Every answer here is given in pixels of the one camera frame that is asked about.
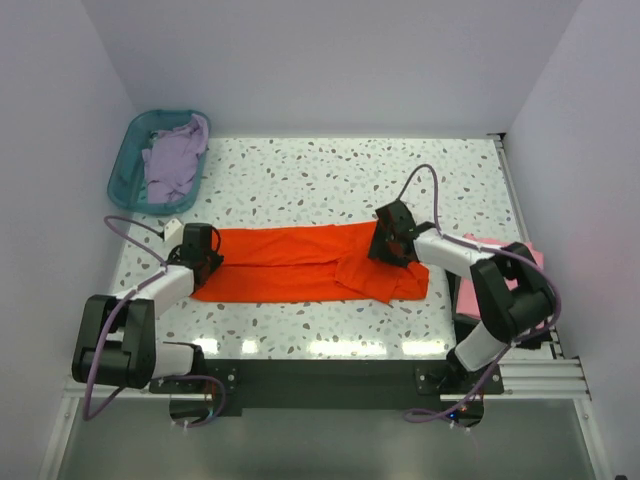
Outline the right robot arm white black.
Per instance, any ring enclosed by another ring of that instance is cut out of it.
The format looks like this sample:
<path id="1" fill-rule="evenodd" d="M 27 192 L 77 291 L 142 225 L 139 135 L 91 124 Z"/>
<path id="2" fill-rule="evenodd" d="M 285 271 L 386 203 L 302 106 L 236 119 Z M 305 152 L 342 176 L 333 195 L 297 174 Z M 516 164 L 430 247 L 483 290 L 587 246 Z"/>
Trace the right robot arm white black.
<path id="1" fill-rule="evenodd" d="M 526 245 L 448 235 L 432 222 L 416 223 L 401 200 L 378 208 L 376 217 L 371 259 L 398 267 L 435 265 L 472 284 L 480 320 L 447 354 L 437 377 L 440 390 L 469 392 L 480 382 L 480 370 L 557 314 L 558 295 Z"/>

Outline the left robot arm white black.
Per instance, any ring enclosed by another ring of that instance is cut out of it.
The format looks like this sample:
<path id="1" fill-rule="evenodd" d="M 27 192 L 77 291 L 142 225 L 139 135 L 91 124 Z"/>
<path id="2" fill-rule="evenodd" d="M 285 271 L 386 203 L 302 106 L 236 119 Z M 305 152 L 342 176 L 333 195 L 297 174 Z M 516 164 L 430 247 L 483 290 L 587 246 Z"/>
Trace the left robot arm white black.
<path id="1" fill-rule="evenodd" d="M 71 374 L 86 385 L 142 389 L 171 377 L 185 392 L 200 390 L 207 368 L 201 348 L 190 343 L 160 343 L 155 322 L 174 304 L 201 290 L 223 263 L 220 234 L 210 224 L 188 223 L 181 240 L 150 278 L 128 291 L 95 294 L 86 301 Z"/>

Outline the orange t shirt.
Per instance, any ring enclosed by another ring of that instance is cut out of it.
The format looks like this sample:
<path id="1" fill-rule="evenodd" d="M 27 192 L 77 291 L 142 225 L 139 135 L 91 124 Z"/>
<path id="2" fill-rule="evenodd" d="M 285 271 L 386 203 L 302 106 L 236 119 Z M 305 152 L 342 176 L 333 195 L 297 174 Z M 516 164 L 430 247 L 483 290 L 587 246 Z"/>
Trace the orange t shirt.
<path id="1" fill-rule="evenodd" d="M 375 223 L 223 229 L 222 265 L 192 298 L 209 303 L 423 300 L 429 270 L 368 257 Z"/>

